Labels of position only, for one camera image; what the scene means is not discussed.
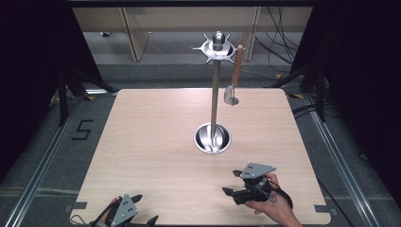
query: wooden table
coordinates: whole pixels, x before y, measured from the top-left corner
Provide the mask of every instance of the wooden table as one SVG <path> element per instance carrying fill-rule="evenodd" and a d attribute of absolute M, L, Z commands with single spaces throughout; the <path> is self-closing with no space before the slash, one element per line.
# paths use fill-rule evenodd
<path fill-rule="evenodd" d="M 222 187 L 242 189 L 233 175 L 249 162 L 276 166 L 281 187 L 294 202 L 303 224 L 327 224 L 328 213 L 284 92 L 235 89 L 239 104 L 218 99 L 218 123 L 232 135 L 221 154 L 206 154 L 194 144 L 194 132 L 210 122 L 211 89 L 122 90 L 113 105 L 74 210 L 95 219 L 117 196 L 142 194 L 135 223 L 159 215 L 160 225 L 266 225 L 275 223 L 235 205 Z"/>

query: human hand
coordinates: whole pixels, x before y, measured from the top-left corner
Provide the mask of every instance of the human hand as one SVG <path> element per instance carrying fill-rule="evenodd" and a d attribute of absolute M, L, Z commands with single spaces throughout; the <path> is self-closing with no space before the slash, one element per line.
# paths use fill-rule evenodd
<path fill-rule="evenodd" d="M 272 188 L 279 187 L 277 176 L 275 174 L 267 173 L 266 176 L 270 179 Z M 289 207 L 286 199 L 284 199 L 280 194 L 275 191 L 271 191 L 270 197 L 275 198 L 275 200 L 267 200 L 263 202 L 246 201 L 245 205 L 254 209 L 254 213 L 256 215 L 264 213 L 283 227 L 302 226 L 292 212 L 291 207 Z"/>
<path fill-rule="evenodd" d="M 117 201 L 117 198 L 114 198 L 114 199 L 110 202 L 110 204 L 115 203 L 116 201 Z M 99 221 L 100 221 L 101 223 L 106 223 L 106 221 L 107 221 L 107 216 L 109 215 L 109 213 L 110 213 L 110 209 L 107 210 L 106 213 L 104 213 L 104 215 L 100 218 Z"/>

